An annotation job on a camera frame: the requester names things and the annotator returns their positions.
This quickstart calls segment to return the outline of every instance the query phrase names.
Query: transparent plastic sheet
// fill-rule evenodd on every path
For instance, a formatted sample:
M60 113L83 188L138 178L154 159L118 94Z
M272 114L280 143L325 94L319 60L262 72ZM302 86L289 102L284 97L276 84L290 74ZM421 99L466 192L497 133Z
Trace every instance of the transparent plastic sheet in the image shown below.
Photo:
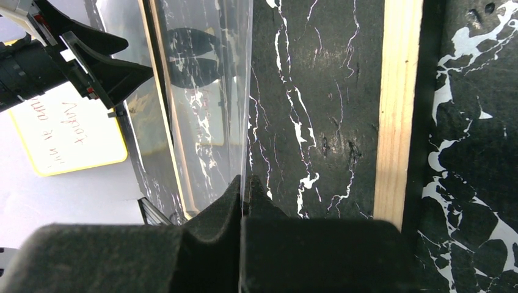
M177 175L191 216L246 178L252 0L155 0Z

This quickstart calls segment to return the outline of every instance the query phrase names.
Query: wooden strip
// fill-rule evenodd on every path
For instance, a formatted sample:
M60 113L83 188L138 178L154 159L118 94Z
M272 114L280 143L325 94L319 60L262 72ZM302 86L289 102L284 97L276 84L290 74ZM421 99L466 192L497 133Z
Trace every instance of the wooden strip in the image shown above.
M423 0L385 0L374 218L401 229Z
M167 117L169 116L167 114L167 109L166 109L166 105L164 103L164 97L162 96L162 93L164 93L163 91L163 88L165 86L165 93L166 93L166 98L169 100L169 101L172 101L172 89L171 89L171 83L170 82L165 82L165 85L162 85L160 83L160 80L158 78L158 68L157 68L157 64L156 64L156 60L160 59L160 64L162 65L161 68L163 68L163 74L164 74L164 79L166 81L169 81L170 80L170 76L169 76L169 71L167 70L168 66L167 66L167 56L166 56L166 52L165 52L165 49L164 49L164 46L162 45L163 42L162 42L162 32L161 32L161 26L160 26L160 23L159 23L159 16L158 16L158 9L157 9L157 6L156 6L156 1L155 0L139 0L139 6L140 6L140 12L142 14L142 21L144 22L144 31L146 33L146 40L147 40L147 44L148 44L148 48L149 48L149 53L150 53L150 57L151 57L151 62L153 64L153 73L155 74L155 82L156 82L156 88L157 88L157 92L158 92L158 95L159 95L159 102L160 102L160 108L162 109L162 117L164 118L164 124L166 126L166 130L169 130L170 129L170 126L169 126L169 122L168 122L168 119ZM146 9L149 9L150 12L151 12L151 19L148 19L148 15L146 13ZM158 42L158 57L155 58L155 51L153 50L153 42L151 40L151 34L150 34L150 23L153 23L153 27L155 29L155 34L156 34L156 38L157 38L157 42ZM174 106L174 103L171 103L170 105L170 108L172 110L172 117L176 117L176 108ZM179 125L178 125L178 121L176 119L171 119L171 122L175 124L175 128L176 129L179 129ZM172 143L172 138L171 138L171 133L170 131L166 131L166 136L167 136L167 141L169 143L169 150L170 150L170 153L171 153L171 160L173 161L173 166L174 166L174 169L175 169L175 174L174 176L176 177L176 181L177 181L177 185L178 185L178 192L179 192L179 196L180 196L180 201L181 201L181 205L183 207L183 214L184 216L190 220L192 218L192 212L195 212L196 214L198 214L198 209L194 206L194 199L192 197L192 190L191 190L191 185L190 184L187 184L186 185L186 189L187 190L183 190L182 189L182 184L181 184L181 180L180 180L180 174L178 172L178 165L177 165L177 161L176 161L176 157L175 157L175 152L174 152L174 147L177 147L179 149L179 152L180 153L183 153L183 145L182 145L182 141L181 139L178 139L175 141L175 146L173 147L173 143ZM181 156L180 157L180 162L183 166L183 169L184 170L187 170L187 163L185 161L185 157L184 156ZM183 174L183 178L186 180L186 182L190 182L189 180L189 174L188 172L184 172Z

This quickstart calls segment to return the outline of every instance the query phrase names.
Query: hole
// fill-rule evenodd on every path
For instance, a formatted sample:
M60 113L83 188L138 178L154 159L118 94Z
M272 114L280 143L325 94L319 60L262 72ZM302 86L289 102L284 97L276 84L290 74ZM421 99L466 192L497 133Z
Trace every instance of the hole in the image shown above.
M484 11L486 14L493 13L493 11L495 11L495 4L493 2L488 3L488 5L486 5L486 8L484 9Z

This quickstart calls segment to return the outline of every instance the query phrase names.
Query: whiteboard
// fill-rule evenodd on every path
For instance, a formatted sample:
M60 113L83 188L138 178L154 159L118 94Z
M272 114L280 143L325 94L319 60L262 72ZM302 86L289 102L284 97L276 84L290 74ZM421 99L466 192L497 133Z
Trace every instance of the whiteboard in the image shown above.
M31 164L40 176L124 161L117 120L100 100L83 98L67 82L10 110Z

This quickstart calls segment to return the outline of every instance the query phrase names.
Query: black cylinder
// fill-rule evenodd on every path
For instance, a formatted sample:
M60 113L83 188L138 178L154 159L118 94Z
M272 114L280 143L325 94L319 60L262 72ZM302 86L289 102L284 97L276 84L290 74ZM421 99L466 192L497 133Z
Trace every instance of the black cylinder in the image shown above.
M66 81L39 41L0 43L0 112Z

